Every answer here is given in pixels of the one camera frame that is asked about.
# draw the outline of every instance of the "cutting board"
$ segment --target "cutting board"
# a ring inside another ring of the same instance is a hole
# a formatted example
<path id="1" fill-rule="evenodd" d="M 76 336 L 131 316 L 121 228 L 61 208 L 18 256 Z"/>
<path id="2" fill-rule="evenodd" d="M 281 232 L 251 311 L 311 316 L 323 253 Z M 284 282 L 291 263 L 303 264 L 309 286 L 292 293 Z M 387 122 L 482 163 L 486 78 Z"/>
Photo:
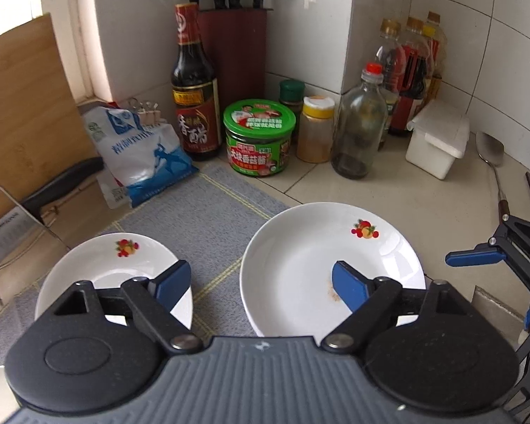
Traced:
<path id="1" fill-rule="evenodd" d="M 51 16 L 0 36 L 0 185 L 23 199 L 96 156 L 66 81 Z M 13 207 L 0 193 L 0 216 Z"/>

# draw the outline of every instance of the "metal spatula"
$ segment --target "metal spatula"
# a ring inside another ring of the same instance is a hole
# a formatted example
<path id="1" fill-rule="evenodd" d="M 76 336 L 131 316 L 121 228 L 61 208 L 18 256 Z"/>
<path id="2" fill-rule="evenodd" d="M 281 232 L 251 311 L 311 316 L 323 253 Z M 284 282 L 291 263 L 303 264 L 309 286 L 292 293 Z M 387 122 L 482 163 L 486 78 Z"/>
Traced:
<path id="1" fill-rule="evenodd" d="M 495 171 L 495 179 L 499 189 L 499 222 L 502 222 L 503 215 L 510 215 L 509 203 L 506 200 L 504 191 L 501 189 L 501 182 L 499 182 L 499 174 L 497 172 L 497 167 L 502 164 L 505 146 L 495 137 L 485 134 L 485 132 L 477 132 L 476 143 L 479 157 Z"/>

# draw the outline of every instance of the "countertop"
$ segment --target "countertop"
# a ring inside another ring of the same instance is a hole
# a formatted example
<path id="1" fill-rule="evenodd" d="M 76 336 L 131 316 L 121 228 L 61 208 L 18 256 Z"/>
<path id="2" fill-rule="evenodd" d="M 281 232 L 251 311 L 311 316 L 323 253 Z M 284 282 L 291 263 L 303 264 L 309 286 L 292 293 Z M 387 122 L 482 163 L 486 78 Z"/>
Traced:
<path id="1" fill-rule="evenodd" d="M 497 189 L 492 170 L 479 159 L 472 134 L 466 155 L 454 162 L 445 180 L 434 178 L 405 160 L 408 139 L 389 137 L 373 170 L 361 180 L 336 174 L 329 163 L 308 164 L 292 157 L 278 175 L 248 182 L 289 207 L 307 202 L 333 201 L 360 206 L 393 224 L 414 247 L 424 273 L 449 280 L 468 300 L 476 287 L 520 314 L 526 313 L 530 294 L 504 263 L 473 268 L 450 268 L 447 252 L 472 249 L 485 242 L 497 226 Z M 227 164 L 225 153 L 214 161 Z M 197 164 L 199 167 L 209 164 Z M 499 177 L 511 213 L 530 221 L 526 168 L 505 156 Z M 105 229 L 129 210 L 110 210 L 96 182 L 64 199 L 53 226 L 69 246 L 76 246 Z M 4 304 L 32 285 L 63 255 L 62 246 L 45 235 L 15 264 L 0 271 Z"/>

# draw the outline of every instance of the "white container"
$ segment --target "white container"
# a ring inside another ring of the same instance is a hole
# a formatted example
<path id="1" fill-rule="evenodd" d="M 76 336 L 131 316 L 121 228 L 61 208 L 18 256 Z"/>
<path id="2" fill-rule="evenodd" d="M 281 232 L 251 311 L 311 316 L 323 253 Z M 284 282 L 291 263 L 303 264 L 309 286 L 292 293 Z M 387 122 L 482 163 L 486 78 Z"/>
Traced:
<path id="1" fill-rule="evenodd" d="M 469 118 L 456 107 L 432 100 L 406 126 L 414 130 L 406 160 L 443 180 L 469 139 Z"/>

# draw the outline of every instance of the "fruit pattern on plate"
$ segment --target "fruit pattern on plate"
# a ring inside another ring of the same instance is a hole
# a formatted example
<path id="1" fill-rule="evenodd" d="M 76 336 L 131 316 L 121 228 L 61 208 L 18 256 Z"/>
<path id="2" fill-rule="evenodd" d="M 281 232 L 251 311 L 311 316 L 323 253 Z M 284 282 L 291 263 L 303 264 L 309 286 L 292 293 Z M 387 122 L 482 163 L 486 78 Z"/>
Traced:
<path id="1" fill-rule="evenodd" d="M 137 242 L 128 241 L 127 239 L 117 241 L 116 245 L 116 252 L 118 252 L 118 257 L 129 257 L 130 255 L 133 255 L 137 249 L 140 248 L 140 245 Z"/>
<path id="2" fill-rule="evenodd" d="M 360 218 L 357 220 L 357 223 L 353 225 L 352 234 L 357 237 L 364 237 L 365 239 L 371 239 L 372 237 L 377 239 L 379 237 L 379 231 L 376 231 L 376 228 L 377 226 L 373 226 L 368 221 Z"/>

